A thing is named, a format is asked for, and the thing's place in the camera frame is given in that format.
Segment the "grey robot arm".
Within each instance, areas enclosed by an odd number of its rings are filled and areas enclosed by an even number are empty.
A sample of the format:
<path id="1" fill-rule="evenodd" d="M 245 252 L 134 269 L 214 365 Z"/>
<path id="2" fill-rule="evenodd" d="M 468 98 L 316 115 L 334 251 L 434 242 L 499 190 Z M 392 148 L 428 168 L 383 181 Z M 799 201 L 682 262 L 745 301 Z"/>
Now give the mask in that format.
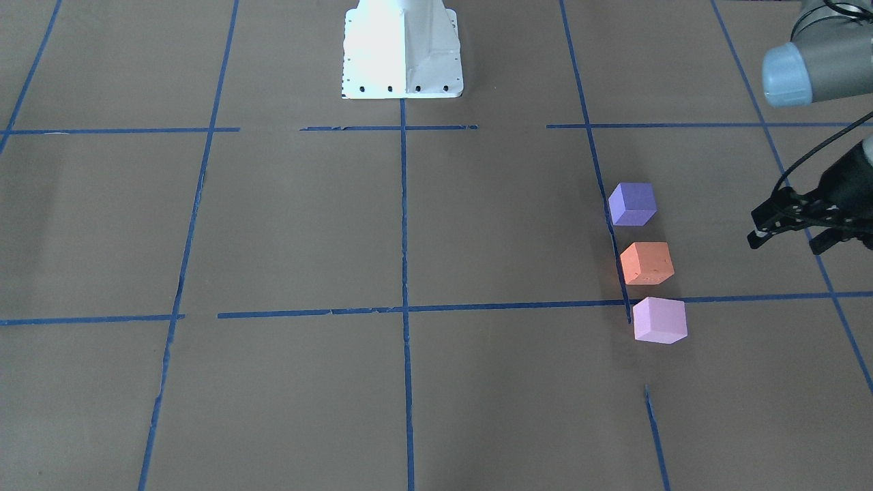
<path id="1" fill-rule="evenodd" d="M 871 94 L 872 10 L 870 1 L 804 1 L 788 43 L 768 50 L 762 87 L 774 108 L 794 108 Z M 860 241 L 871 248 L 872 149 L 863 138 L 820 175 L 811 192 L 799 193 L 789 177 L 838 139 L 871 121 L 861 116 L 782 172 L 766 200 L 752 210 L 754 230 L 746 240 L 759 249 L 772 237 L 819 227 L 810 240 L 820 255 L 837 243 Z"/>

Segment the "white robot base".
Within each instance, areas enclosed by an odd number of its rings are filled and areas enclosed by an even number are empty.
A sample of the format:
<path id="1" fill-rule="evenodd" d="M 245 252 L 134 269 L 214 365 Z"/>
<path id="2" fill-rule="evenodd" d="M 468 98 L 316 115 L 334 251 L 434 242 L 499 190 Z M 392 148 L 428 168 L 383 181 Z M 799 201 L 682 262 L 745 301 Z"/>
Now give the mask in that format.
<path id="1" fill-rule="evenodd" d="M 443 1 L 359 1 L 345 12 L 344 28 L 343 99 L 464 93 L 458 16 Z"/>

